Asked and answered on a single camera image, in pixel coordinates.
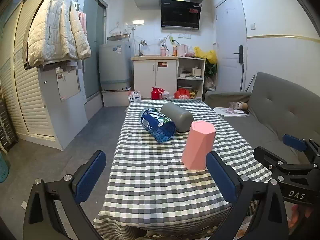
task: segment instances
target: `pink cup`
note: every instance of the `pink cup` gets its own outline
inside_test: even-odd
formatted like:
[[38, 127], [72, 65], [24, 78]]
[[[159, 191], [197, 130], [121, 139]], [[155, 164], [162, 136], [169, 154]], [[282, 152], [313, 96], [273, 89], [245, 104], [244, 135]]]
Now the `pink cup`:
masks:
[[216, 129], [212, 123], [200, 120], [191, 123], [181, 161], [188, 170], [203, 171], [205, 158], [212, 150]]

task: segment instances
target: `gray thermos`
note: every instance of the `gray thermos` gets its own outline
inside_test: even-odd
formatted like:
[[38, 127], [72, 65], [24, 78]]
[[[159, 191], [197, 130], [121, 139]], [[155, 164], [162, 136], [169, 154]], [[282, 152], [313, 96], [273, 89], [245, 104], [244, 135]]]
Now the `gray thermos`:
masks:
[[191, 123], [193, 122], [193, 115], [189, 111], [175, 103], [168, 102], [162, 106], [160, 112], [174, 122], [178, 132], [187, 132], [190, 130]]

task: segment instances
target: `laundry basket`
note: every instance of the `laundry basket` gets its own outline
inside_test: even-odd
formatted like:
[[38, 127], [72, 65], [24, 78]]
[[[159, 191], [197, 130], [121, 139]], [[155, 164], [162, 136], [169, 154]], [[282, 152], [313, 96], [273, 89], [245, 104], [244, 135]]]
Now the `laundry basket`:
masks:
[[2, 157], [2, 154], [0, 153], [0, 182], [4, 182], [4, 180], [8, 176], [8, 173], [9, 173], [8, 166], [5, 163], [5, 160]]

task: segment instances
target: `white jacket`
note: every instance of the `white jacket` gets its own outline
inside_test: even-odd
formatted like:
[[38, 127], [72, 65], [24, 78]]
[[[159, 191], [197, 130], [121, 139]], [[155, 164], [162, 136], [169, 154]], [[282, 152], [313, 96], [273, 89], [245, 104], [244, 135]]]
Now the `white jacket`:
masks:
[[30, 66], [90, 56], [90, 46], [73, 3], [67, 0], [44, 0], [29, 31]]

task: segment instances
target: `gray floor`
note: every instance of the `gray floor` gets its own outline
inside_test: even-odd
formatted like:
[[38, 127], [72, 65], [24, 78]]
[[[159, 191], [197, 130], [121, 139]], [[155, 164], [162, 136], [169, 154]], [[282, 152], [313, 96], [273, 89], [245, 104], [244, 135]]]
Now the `gray floor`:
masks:
[[[22, 240], [25, 214], [21, 204], [24, 200], [28, 201], [34, 180], [59, 180], [65, 174], [74, 173], [96, 150], [102, 150], [107, 156], [106, 167], [89, 199], [81, 204], [90, 221], [96, 217], [103, 205], [125, 109], [126, 107], [100, 109], [64, 151], [24, 140], [19, 140], [10, 149], [7, 156], [10, 162], [9, 175], [0, 183], [0, 216], [17, 240]], [[71, 234], [69, 236], [75, 239], [66, 218], [63, 219], [63, 223], [66, 231]]]

